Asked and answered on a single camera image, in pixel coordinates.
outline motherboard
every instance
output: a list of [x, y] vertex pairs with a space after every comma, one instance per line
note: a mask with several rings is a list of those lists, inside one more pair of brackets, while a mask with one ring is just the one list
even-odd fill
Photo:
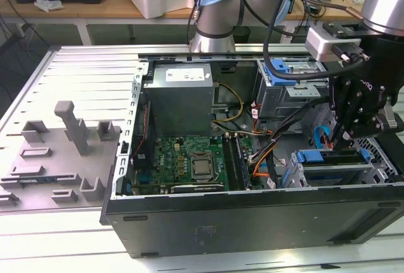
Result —
[[[222, 136], [157, 138], [153, 167], [150, 171], [138, 171], [135, 194], [186, 193], [186, 185], [230, 191], [228, 172], [233, 164], [229, 163], [231, 156], [226, 156], [229, 143]], [[245, 162], [253, 153], [250, 138], [240, 136], [237, 145], [237, 153], [244, 164], [243, 173], [248, 178]]]

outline floor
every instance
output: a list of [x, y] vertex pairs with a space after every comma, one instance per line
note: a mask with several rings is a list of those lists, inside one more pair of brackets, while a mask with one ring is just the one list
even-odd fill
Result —
[[[25, 38], [8, 42], [0, 47], [0, 118], [33, 73], [47, 46], [26, 26]], [[125, 25], [92, 25], [90, 33], [97, 45], [111, 44], [185, 44], [184, 25], [136, 25], [136, 38], [131, 40]], [[37, 32], [50, 45], [81, 45], [80, 36], [73, 25], [39, 25]], [[251, 28], [248, 42], [262, 43], [264, 28]], [[279, 36], [273, 36], [278, 42]]]

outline gray plastic block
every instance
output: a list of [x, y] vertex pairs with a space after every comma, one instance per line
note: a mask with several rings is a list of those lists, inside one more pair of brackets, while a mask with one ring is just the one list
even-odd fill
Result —
[[80, 185], [81, 184], [81, 178], [76, 173], [72, 177], [69, 177], [69, 178], [58, 178], [57, 182], [60, 183], [62, 186]]
[[117, 133], [111, 121], [99, 121], [97, 126], [97, 132], [102, 142], [108, 142], [115, 140]]
[[[77, 122], [78, 122], [79, 128], [82, 130], [82, 134], [85, 136], [85, 138], [86, 138], [86, 140], [87, 140], [88, 134], [89, 134], [90, 130], [86, 127], [86, 123], [84, 122], [84, 119], [78, 118], [78, 119], [77, 119]], [[68, 131], [68, 130], [64, 130], [64, 133], [66, 134], [66, 137], [68, 138], [68, 140], [69, 140], [70, 142], [72, 142], [73, 139], [70, 137], [69, 131]]]
[[44, 122], [42, 120], [35, 120], [27, 121], [23, 130], [21, 131], [21, 135], [24, 136], [28, 143], [38, 143], [44, 142], [40, 134], [46, 132], [48, 132], [48, 129], [46, 128]]
[[20, 189], [20, 188], [24, 187], [24, 185], [18, 181], [18, 179], [19, 179], [18, 176], [15, 176], [13, 178], [15, 178], [15, 180], [1, 180], [0, 181], [0, 186], [5, 190], [7, 190], [7, 189]]
[[52, 150], [50, 148], [28, 148], [20, 153], [22, 158], [49, 157], [51, 155]]
[[[88, 153], [81, 156], [73, 142], [69, 142], [64, 133], [64, 128], [49, 129], [40, 136], [45, 143], [28, 144], [23, 141], [11, 167], [42, 166], [45, 171], [41, 175], [8, 175], [0, 177], [0, 186], [17, 196], [20, 201], [14, 207], [0, 205], [0, 213], [3, 211], [19, 212], [31, 210], [60, 211], [69, 208], [100, 207], [104, 185], [108, 182], [111, 168], [114, 166], [118, 148], [119, 135], [113, 141], [101, 142], [97, 127], [88, 127], [87, 144]], [[115, 133], [120, 133], [118, 126], [114, 127]], [[22, 158], [20, 154], [24, 150], [32, 148], [50, 148], [52, 155], [49, 157]], [[86, 197], [80, 192], [82, 179], [86, 178], [88, 186], [84, 185], [84, 194], [90, 191]], [[56, 203], [51, 196], [54, 190], [73, 190], [78, 196], [77, 202]]]
[[95, 179], [94, 185], [90, 185], [86, 178], [81, 180], [80, 193], [87, 201], [102, 200], [104, 198], [105, 187], [100, 178]]
[[34, 166], [15, 166], [10, 175], [12, 176], [34, 176], [42, 175], [45, 172], [45, 168], [40, 164]]
[[53, 190], [53, 195], [51, 196], [51, 199], [53, 199], [55, 203], [77, 202], [78, 196], [72, 189]]
[[10, 192], [0, 192], [0, 206], [13, 205], [16, 206], [18, 197]]
[[86, 155], [88, 152], [88, 144], [86, 141], [87, 128], [84, 124], [80, 125], [73, 114], [74, 104], [71, 101], [58, 101], [55, 107], [55, 115], [62, 118], [63, 123], [69, 133], [69, 137], [76, 145], [80, 155]]

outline cpu socket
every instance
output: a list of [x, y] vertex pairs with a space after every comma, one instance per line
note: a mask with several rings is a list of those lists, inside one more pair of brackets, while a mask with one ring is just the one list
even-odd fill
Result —
[[215, 175], [215, 164], [212, 155], [191, 157], [191, 177], [197, 182], [207, 182]]

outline wooden workbench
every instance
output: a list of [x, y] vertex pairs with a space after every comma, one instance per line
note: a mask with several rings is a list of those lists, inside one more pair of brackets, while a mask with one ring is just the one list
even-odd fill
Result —
[[[332, 0], [331, 3], [353, 5], [351, 0]], [[100, 4], [64, 3], [64, 9], [49, 13], [38, 9], [33, 4], [18, 4], [12, 0], [13, 6], [30, 23], [70, 23], [78, 27], [84, 45], [91, 45], [92, 39], [88, 33], [89, 24], [186, 24], [191, 9], [179, 9], [164, 14], [159, 18], [145, 19], [131, 0], [103, 0]], [[302, 2], [295, 1], [293, 12], [286, 17], [295, 27], [304, 14]], [[0, 0], [0, 15], [7, 23], [23, 23], [16, 15], [7, 0]], [[322, 17], [323, 21], [344, 21], [352, 17], [343, 11], [330, 9]]]

